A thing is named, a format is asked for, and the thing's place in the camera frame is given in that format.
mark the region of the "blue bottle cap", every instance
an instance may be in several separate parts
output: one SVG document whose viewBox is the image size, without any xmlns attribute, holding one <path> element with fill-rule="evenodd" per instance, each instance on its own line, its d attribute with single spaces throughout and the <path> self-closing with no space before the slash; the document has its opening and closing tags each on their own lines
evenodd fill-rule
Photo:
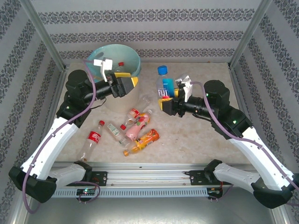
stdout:
<svg viewBox="0 0 299 224">
<path fill-rule="evenodd" d="M 166 75 L 167 74 L 167 66 L 166 65 L 159 66 L 158 73 L 159 73 L 159 75 Z"/>
</svg>

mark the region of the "beige floor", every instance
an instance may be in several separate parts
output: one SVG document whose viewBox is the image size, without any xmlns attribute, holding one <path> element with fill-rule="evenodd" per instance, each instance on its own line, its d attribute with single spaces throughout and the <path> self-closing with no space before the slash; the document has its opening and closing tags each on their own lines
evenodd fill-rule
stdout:
<svg viewBox="0 0 299 224">
<path fill-rule="evenodd" d="M 221 80 L 230 89 L 231 105 L 237 107 L 228 66 L 226 63 L 164 63 L 168 67 L 170 77 L 188 74 L 192 81 L 205 83 L 211 79 Z M 232 144 L 214 131 L 210 123 L 197 119 L 191 114 L 183 118 L 169 116 L 158 107 L 156 97 L 157 67 L 160 63 L 142 63 L 139 76 L 140 95 L 150 95 L 154 99 L 148 108 L 153 109 L 151 123 L 142 130 L 147 132 L 151 128 L 157 129 L 160 139 L 143 152 L 125 157 L 123 149 L 109 133 L 103 132 L 98 146 L 93 151 L 90 161 L 97 162 L 130 162 L 130 163 L 209 163 L 212 159 L 222 160 L 226 163 L 249 163 L 246 157 Z M 80 63 L 70 65 L 69 72 L 83 69 Z M 193 87 L 193 95 L 200 96 L 200 87 Z M 91 112 L 79 131 L 70 139 L 57 158 L 57 161 L 74 161 L 77 153 L 84 144 L 91 127 L 101 119 L 105 122 L 113 121 L 120 125 L 125 114 L 110 111 L 100 107 Z"/>
</svg>

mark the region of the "striped wall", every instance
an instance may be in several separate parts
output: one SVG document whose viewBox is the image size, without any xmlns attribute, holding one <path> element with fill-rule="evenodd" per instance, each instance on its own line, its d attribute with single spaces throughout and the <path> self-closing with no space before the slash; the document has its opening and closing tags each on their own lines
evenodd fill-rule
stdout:
<svg viewBox="0 0 299 224">
<path fill-rule="evenodd" d="M 0 223 L 16 187 L 8 177 L 34 152 L 47 122 L 60 71 L 18 0 L 0 1 Z"/>
<path fill-rule="evenodd" d="M 299 172 L 299 0 L 274 0 L 234 67 L 247 110 L 264 142 Z M 295 192 L 293 203 L 299 203 Z M 299 207 L 288 206 L 292 223 Z"/>
<path fill-rule="evenodd" d="M 144 62 L 229 62 L 260 1 L 32 3 L 69 64 L 111 43 L 132 47 Z"/>
</svg>

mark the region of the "plastic bottle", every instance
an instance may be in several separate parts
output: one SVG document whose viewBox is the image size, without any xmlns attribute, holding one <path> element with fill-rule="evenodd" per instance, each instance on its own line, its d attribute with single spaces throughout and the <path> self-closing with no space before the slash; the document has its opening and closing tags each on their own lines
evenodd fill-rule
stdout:
<svg viewBox="0 0 299 224">
<path fill-rule="evenodd" d="M 113 123 L 109 122 L 107 125 L 107 130 L 125 149 L 131 148 L 133 146 L 132 140 L 128 139 L 125 136 L 125 133 L 117 129 Z"/>
<path fill-rule="evenodd" d="M 136 118 L 140 113 L 143 112 L 143 110 L 150 104 L 150 98 L 148 96 L 142 97 L 137 105 L 132 108 L 128 113 L 127 116 L 124 120 L 124 122 L 121 125 L 121 129 L 125 130 L 128 128 L 130 125 L 134 124 Z"/>
<path fill-rule="evenodd" d="M 167 67 L 161 65 L 158 67 L 159 78 L 156 82 L 158 99 L 174 97 L 173 79 L 167 77 Z"/>
<path fill-rule="evenodd" d="M 152 113 L 152 110 L 147 110 L 145 113 L 139 114 L 134 125 L 127 130 L 126 136 L 131 140 L 136 140 L 141 129 L 150 122 Z"/>
<path fill-rule="evenodd" d="M 119 62 L 118 67 L 115 68 L 115 72 L 125 72 L 125 63 L 124 62 Z"/>
<path fill-rule="evenodd" d="M 124 150 L 123 154 L 128 156 L 130 154 L 135 154 L 142 151 L 146 146 L 157 141 L 160 138 L 159 133 L 155 129 L 151 129 L 148 133 L 146 133 L 141 138 L 134 141 L 135 146 L 130 150 Z"/>
<path fill-rule="evenodd" d="M 86 162 L 90 159 L 93 149 L 101 139 L 104 124 L 105 122 L 100 120 L 99 124 L 90 131 L 81 151 L 78 154 L 78 160 Z"/>
</svg>

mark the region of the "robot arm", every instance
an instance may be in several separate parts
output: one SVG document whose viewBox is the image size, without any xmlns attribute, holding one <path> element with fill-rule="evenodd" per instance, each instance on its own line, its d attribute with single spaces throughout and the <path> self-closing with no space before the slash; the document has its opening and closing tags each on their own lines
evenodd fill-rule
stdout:
<svg viewBox="0 0 299 224">
<path fill-rule="evenodd" d="M 185 91 L 186 89 L 191 89 L 190 82 L 189 77 L 177 79 L 178 91 L 175 91 L 177 93 L 176 96 L 174 98 L 161 99 L 161 109 L 169 115 L 178 113 L 180 117 L 183 117 L 185 112 L 190 112 L 194 117 L 209 120 L 215 131 L 236 145 L 258 172 L 249 173 L 230 167 L 219 160 L 213 160 L 205 168 L 206 178 L 210 182 L 217 179 L 239 186 L 253 193 L 255 198 L 268 208 L 275 208 L 287 203 L 292 196 L 294 187 L 286 180 L 285 176 L 281 175 L 280 171 L 262 149 L 252 143 L 230 138 L 216 125 L 211 119 L 204 100 L 199 97 L 193 97 L 190 91 Z M 229 89 L 219 80 L 206 82 L 204 88 L 213 114 L 221 125 L 236 137 L 250 139 L 262 145 L 267 154 L 286 173 L 286 176 L 298 186 L 298 175 L 294 175 L 277 160 L 262 142 L 245 114 L 229 105 Z"/>
<path fill-rule="evenodd" d="M 127 95 L 137 84 L 136 77 L 118 77 L 117 73 L 109 70 L 112 68 L 110 59 L 95 60 L 94 65 L 100 65 L 106 71 L 102 72 L 104 80 L 95 84 L 96 99 L 103 99 L 108 95 L 123 97 Z M 69 167 L 50 171 L 57 156 L 81 127 L 88 114 L 89 109 L 84 115 L 75 119 L 71 124 L 65 125 L 59 132 L 53 135 L 53 132 L 64 124 L 67 120 L 75 117 L 86 109 L 93 97 L 93 88 L 83 70 L 73 71 L 68 76 L 66 83 L 67 92 L 64 96 L 64 102 L 57 111 L 53 125 L 36 151 L 20 167 L 12 167 L 9 176 L 19 190 L 22 190 L 23 181 L 29 168 L 32 167 L 26 184 L 26 194 L 33 197 L 40 203 L 48 201 L 55 190 L 66 186 L 75 181 L 90 181 L 92 167 L 81 161 L 74 162 Z M 39 151 L 42 144 L 52 135 L 52 138 L 40 152 L 36 162 L 32 165 L 34 156 Z"/>
</svg>

